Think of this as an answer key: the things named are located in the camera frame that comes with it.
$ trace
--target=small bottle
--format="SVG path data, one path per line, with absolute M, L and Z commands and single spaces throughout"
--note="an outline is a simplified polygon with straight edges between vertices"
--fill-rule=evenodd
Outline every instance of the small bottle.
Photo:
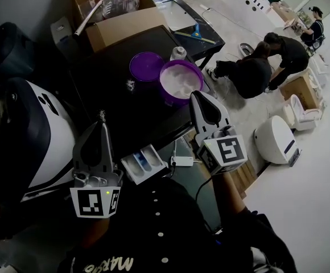
M 187 56 L 187 51 L 183 47 L 175 47 L 172 50 L 172 54 L 170 57 L 170 60 L 184 60 L 185 57 Z

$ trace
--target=purple lid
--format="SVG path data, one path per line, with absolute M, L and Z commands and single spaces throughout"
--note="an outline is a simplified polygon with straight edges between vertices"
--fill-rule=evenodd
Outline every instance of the purple lid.
M 130 71 L 139 81 L 158 80 L 160 70 L 164 66 L 163 59 L 153 52 L 142 52 L 135 55 L 130 62 Z

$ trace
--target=black table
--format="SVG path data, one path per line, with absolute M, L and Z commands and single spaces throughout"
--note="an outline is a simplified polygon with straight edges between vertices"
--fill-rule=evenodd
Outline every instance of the black table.
M 156 2 L 165 2 L 168 0 L 154 0 L 154 1 L 156 3 Z M 225 42 L 218 35 L 218 33 L 216 33 L 215 30 L 203 19 L 203 17 L 193 10 L 193 8 L 191 8 L 183 0 L 174 0 L 174 1 L 178 3 L 191 17 L 193 17 L 195 21 L 197 21 L 197 23 L 199 24 L 199 31 L 202 37 L 216 42 L 216 44 L 210 44 L 210 43 L 202 42 L 201 40 L 174 34 L 176 39 L 181 44 L 181 46 L 187 50 L 187 53 L 191 55 L 194 61 L 198 61 L 204 58 L 203 62 L 199 66 L 199 68 L 202 70 L 205 67 L 205 65 L 209 62 L 211 57 L 215 53 L 221 50 Z M 194 26 L 189 26 L 177 31 L 186 34 L 192 34 L 194 30 L 195 30 Z
M 159 94 L 159 83 L 135 81 L 129 64 L 140 52 L 154 52 L 165 62 L 180 46 L 164 26 L 152 28 L 112 44 L 80 62 L 70 70 L 81 103 L 93 123 L 105 113 L 115 160 L 153 144 L 160 149 L 191 128 L 189 106 L 170 107 Z M 207 84 L 203 91 L 208 92 Z

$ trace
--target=person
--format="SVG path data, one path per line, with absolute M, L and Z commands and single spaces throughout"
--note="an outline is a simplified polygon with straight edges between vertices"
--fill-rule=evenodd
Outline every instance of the person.
M 207 74 L 215 81 L 229 78 L 238 93 L 244 98 L 254 98 L 267 88 L 271 77 L 271 66 L 267 57 L 270 46 L 260 42 L 255 51 L 242 60 L 217 61 L 215 68 L 207 68 Z
M 295 273 L 287 246 L 264 214 L 247 209 L 230 174 L 212 179 L 223 226 L 218 239 L 196 201 L 169 177 L 124 183 L 116 214 L 93 224 L 58 273 Z
M 271 75 L 266 93 L 276 90 L 289 75 L 305 70 L 308 67 L 309 56 L 303 45 L 295 39 L 279 36 L 269 32 L 264 42 L 270 45 L 270 56 L 281 55 L 280 66 Z
M 313 43 L 320 39 L 324 32 L 324 26 L 322 22 L 323 12 L 318 7 L 313 7 L 313 17 L 315 21 L 311 25 L 310 28 L 301 27 L 301 31 L 303 34 L 300 36 L 300 39 L 305 43 L 308 47 L 311 47 Z

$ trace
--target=white floor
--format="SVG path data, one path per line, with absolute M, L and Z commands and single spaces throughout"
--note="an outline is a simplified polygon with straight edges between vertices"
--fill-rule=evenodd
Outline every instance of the white floor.
M 215 65 L 216 60 L 238 60 L 241 53 L 238 49 L 240 43 L 248 43 L 253 47 L 262 40 L 259 36 L 241 27 L 242 24 L 236 25 L 232 21 L 236 19 L 233 17 L 232 9 L 220 7 L 220 0 L 184 0 L 186 1 L 197 13 L 203 14 L 204 9 L 200 5 L 206 7 L 214 7 L 221 14 L 215 11 L 207 11 L 204 13 L 203 18 L 210 22 L 213 28 L 225 41 L 222 50 L 215 54 L 210 60 L 208 65 Z M 280 58 L 271 57 L 270 64 L 275 69 L 280 63 Z M 257 98 L 245 100 L 240 97 L 230 81 L 221 80 L 219 82 L 212 81 L 205 74 L 206 81 L 211 85 L 220 100 L 230 114 L 232 124 L 234 124 L 239 133 L 244 136 L 247 155 L 251 160 L 256 171 L 265 165 L 265 162 L 259 155 L 253 141 L 254 130 L 268 118 L 268 113 L 272 112 L 274 108 L 283 102 L 283 97 L 277 90 L 271 94 L 262 94 Z

